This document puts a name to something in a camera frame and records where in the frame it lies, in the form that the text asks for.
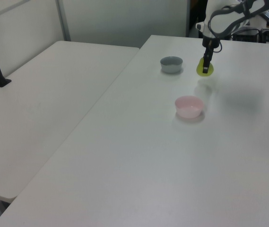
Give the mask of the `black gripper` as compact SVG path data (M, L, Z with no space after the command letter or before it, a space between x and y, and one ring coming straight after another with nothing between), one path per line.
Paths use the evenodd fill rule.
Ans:
M213 73L214 68L211 63L213 50L220 46L220 40L217 38L203 37L202 46L206 48L203 56L202 73Z

